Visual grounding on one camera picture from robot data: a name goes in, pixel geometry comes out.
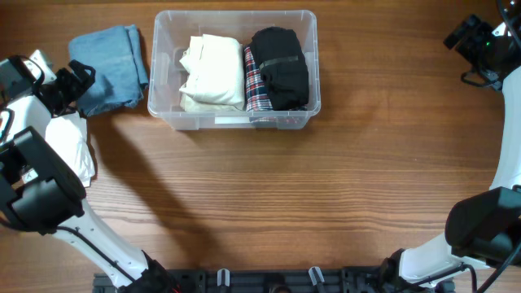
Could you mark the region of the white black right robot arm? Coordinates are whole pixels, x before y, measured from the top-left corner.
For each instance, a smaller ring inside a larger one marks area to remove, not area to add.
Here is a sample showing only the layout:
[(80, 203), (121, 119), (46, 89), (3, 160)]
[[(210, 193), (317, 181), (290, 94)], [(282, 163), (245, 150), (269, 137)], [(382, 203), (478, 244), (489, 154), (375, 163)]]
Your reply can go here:
[(492, 25), (469, 15), (444, 40), (470, 64), (460, 80), (499, 95), (501, 145), (488, 184), (455, 204), (442, 233), (403, 248), (379, 270), (379, 289), (440, 292), (469, 273), (471, 289), (485, 292), (509, 268), (520, 265), (520, 8), (502, 8)]

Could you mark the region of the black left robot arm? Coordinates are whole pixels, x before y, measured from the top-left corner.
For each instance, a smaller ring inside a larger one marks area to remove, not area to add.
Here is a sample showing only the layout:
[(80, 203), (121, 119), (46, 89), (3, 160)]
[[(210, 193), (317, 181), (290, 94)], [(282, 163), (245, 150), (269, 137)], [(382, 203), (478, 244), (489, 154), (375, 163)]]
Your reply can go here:
[(81, 180), (45, 141), (45, 127), (95, 82), (95, 69), (76, 60), (52, 72), (12, 55), (1, 62), (1, 224), (50, 235), (95, 263), (118, 292), (179, 292), (157, 260), (112, 230), (92, 209)]

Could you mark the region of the plaid shirt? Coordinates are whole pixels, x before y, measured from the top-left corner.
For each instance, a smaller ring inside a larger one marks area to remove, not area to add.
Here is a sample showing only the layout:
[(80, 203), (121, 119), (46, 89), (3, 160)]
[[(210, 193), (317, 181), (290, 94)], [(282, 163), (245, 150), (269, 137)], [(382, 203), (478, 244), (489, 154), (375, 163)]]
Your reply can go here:
[(309, 103), (309, 70), (298, 50), (268, 57), (251, 42), (244, 48), (246, 111), (303, 111)]

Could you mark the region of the black garment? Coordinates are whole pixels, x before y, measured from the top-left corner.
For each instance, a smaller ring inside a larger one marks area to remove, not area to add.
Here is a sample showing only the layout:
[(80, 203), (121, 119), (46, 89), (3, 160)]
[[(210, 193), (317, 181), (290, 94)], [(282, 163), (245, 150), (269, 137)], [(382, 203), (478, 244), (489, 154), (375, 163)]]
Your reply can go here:
[(249, 47), (275, 111), (309, 103), (309, 70), (294, 30), (264, 28), (254, 34)]

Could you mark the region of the blue denim jeans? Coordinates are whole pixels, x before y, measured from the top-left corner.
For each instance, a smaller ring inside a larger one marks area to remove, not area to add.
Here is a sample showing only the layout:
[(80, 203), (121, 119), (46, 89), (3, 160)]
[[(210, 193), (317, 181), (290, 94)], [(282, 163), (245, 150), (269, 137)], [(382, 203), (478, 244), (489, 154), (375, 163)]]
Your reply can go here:
[(121, 107), (134, 108), (144, 98), (149, 80), (142, 59), (141, 36), (136, 25), (115, 26), (72, 39), (70, 59), (95, 70), (95, 82), (77, 100), (86, 116)]

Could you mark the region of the white t-shirt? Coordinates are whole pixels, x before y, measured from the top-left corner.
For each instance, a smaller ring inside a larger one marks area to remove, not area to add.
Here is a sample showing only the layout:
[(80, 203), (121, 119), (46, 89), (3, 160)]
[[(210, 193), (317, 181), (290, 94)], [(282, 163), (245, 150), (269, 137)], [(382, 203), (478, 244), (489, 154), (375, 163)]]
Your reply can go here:
[(21, 129), (32, 126), (35, 130), (42, 130), (46, 143), (78, 176), (82, 185), (90, 187), (95, 169), (87, 144), (86, 119), (77, 112), (55, 118), (25, 113), (20, 114), (19, 119)]

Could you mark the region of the cream cloth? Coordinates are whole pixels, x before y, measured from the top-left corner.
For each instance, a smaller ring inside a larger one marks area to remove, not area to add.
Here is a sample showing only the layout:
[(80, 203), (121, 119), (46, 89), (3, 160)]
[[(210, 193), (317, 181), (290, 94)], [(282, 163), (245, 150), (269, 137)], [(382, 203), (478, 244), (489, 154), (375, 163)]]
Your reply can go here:
[(234, 38), (192, 36), (180, 64), (188, 73), (181, 85), (185, 112), (242, 112), (245, 108), (243, 46)]

